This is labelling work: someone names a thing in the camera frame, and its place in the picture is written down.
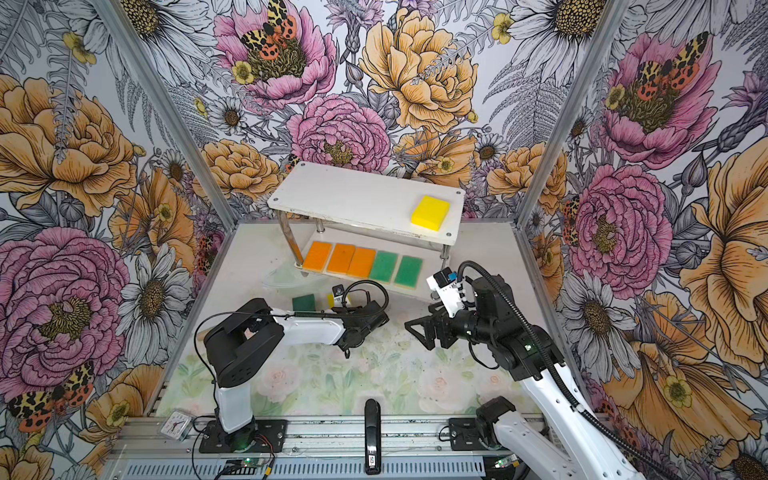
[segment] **clock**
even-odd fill
[[[184,440],[192,427],[194,417],[180,410],[174,410],[160,428],[160,434],[173,440]]]

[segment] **flower bud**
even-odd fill
[[[704,154],[698,154],[686,167],[680,176],[680,182],[683,184],[683,193],[690,195],[694,188],[701,187],[707,182],[707,164],[704,163]]]

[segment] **yellow sponge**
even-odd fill
[[[430,230],[440,230],[445,215],[448,215],[448,209],[451,204],[436,198],[424,196],[416,210],[411,215],[411,223]]]

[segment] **floral wallpaper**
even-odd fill
[[[231,207],[251,220],[274,218],[266,201],[299,159],[463,188],[465,217],[513,217],[604,5],[123,1]],[[85,46],[121,70],[80,10]],[[622,32],[637,32],[638,15]]]
[[[0,477],[93,480],[224,231],[90,4],[0,12]]]
[[[525,232],[615,431],[681,478],[768,478],[768,2],[628,15]]]

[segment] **black mounting plate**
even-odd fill
[[[275,453],[283,451],[287,420],[253,420],[242,429],[226,433],[219,422],[208,422],[203,430],[200,453],[269,453],[270,446],[256,434],[263,435],[272,444]]]
[[[451,450],[454,452],[488,450],[480,443],[480,432],[475,419],[448,419],[448,434],[451,436]]]

